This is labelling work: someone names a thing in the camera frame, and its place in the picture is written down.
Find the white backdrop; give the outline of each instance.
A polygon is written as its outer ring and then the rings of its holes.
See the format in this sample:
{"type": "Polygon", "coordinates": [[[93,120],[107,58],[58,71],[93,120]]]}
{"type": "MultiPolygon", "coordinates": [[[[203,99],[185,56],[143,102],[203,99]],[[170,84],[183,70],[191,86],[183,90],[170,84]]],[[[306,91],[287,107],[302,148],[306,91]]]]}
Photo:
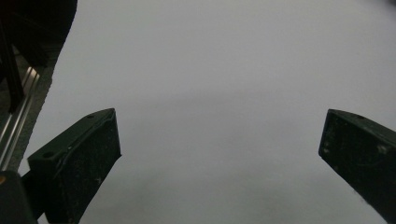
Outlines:
{"type": "Polygon", "coordinates": [[[395,38],[387,0],[79,0],[25,158],[115,107],[82,224],[385,223],[318,145],[328,108],[396,129],[395,38]]]}

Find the gray background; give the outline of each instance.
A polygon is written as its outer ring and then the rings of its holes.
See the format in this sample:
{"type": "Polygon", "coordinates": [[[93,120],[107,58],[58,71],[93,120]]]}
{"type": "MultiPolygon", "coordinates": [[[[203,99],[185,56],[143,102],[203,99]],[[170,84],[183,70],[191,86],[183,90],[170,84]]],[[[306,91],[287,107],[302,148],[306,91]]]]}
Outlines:
{"type": "Polygon", "coordinates": [[[25,158],[115,107],[83,224],[385,223],[317,151],[328,108],[396,129],[395,36],[384,0],[80,0],[25,158]]]}

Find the metal rail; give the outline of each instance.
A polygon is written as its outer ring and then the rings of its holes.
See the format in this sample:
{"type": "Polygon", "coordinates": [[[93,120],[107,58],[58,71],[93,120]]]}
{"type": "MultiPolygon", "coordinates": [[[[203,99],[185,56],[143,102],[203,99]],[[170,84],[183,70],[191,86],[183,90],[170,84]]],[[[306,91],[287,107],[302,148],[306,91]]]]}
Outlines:
{"type": "Polygon", "coordinates": [[[39,79],[40,75],[33,67],[29,67],[22,82],[25,96],[22,98],[17,110],[8,115],[5,124],[1,127],[3,131],[0,135],[0,170],[2,171],[8,168],[9,161],[21,135],[23,124],[34,100],[35,88],[39,79]]]}

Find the screw hole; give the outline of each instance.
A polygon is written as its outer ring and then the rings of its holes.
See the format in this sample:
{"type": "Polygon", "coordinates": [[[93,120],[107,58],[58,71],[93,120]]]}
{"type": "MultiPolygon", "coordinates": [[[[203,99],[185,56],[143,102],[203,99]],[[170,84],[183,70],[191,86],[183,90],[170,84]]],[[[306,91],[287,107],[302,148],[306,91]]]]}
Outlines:
{"type": "Polygon", "coordinates": [[[46,152],[46,153],[44,153],[43,157],[49,158],[49,157],[52,157],[53,155],[54,155],[53,152],[46,152]]]}

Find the dark plastic part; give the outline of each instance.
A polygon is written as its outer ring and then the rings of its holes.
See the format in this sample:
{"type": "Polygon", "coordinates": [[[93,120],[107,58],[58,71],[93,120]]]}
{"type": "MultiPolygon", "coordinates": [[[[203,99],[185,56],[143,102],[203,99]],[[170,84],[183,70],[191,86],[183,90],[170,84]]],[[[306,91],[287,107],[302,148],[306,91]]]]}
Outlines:
{"type": "Polygon", "coordinates": [[[388,223],[396,223],[396,132],[329,110],[319,155],[388,223]]]}
{"type": "Polygon", "coordinates": [[[114,109],[79,120],[28,158],[44,185],[50,223],[78,223],[115,161],[120,141],[114,109]]]}
{"type": "Polygon", "coordinates": [[[21,180],[32,210],[32,215],[35,219],[38,219],[44,213],[44,185],[36,180],[31,171],[24,175],[21,180]]]}
{"type": "Polygon", "coordinates": [[[36,224],[26,198],[21,177],[12,171],[0,172],[0,222],[36,224]]]}

